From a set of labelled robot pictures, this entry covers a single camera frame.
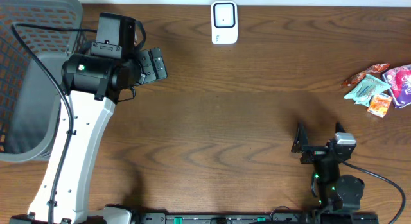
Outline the purple pink floral packet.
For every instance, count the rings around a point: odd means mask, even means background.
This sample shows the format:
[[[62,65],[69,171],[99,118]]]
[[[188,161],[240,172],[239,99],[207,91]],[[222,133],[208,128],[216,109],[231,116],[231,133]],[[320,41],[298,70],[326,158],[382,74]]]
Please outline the purple pink floral packet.
[[[410,104],[410,64],[389,69],[382,74],[383,81],[390,85],[395,108]]]

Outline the orange red snack bar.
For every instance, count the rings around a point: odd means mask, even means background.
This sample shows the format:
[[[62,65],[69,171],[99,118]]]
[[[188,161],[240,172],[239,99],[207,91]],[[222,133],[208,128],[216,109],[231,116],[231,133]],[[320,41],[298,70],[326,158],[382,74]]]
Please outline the orange red snack bar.
[[[387,70],[390,67],[390,64],[383,63],[383,64],[374,64],[366,70],[363,70],[355,75],[351,76],[350,78],[346,79],[344,82],[340,84],[341,87],[349,87],[352,85],[357,84],[361,80],[363,80],[367,74],[374,74],[374,73],[382,73],[383,71]]]

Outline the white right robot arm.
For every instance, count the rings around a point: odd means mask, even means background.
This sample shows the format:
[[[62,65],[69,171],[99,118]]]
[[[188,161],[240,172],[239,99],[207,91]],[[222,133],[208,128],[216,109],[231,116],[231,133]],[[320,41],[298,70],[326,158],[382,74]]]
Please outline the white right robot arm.
[[[356,148],[353,134],[335,125],[334,138],[323,146],[311,145],[302,123],[291,149],[300,153],[300,163],[312,164],[311,193],[319,199],[319,207],[305,212],[300,223],[353,223],[354,212],[360,208],[365,184],[352,175],[341,175],[339,165],[351,158]]]

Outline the mint green wipes packet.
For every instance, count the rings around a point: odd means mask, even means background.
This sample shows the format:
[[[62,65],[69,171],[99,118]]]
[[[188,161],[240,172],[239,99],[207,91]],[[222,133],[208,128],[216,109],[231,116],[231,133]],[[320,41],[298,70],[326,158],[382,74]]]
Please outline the mint green wipes packet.
[[[356,87],[344,96],[344,99],[351,99],[357,105],[368,107],[373,96],[390,89],[390,84],[379,78],[367,74]]]

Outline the orange tissue packet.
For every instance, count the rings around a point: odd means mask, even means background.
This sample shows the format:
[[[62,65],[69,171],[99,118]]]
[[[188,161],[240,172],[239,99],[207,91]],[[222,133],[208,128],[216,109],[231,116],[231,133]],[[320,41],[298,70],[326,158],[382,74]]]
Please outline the orange tissue packet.
[[[367,111],[375,116],[384,118],[392,103],[392,97],[381,93],[372,97]]]

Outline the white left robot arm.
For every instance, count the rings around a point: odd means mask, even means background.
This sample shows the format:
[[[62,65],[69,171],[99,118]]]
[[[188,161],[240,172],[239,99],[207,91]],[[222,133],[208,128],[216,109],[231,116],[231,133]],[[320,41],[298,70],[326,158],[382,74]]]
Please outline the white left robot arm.
[[[61,99],[46,174],[25,214],[11,223],[138,223],[136,211],[107,205],[89,211],[89,188],[102,135],[123,90],[167,77],[161,50],[144,49],[146,32],[131,17],[102,13],[96,40],[62,65]]]

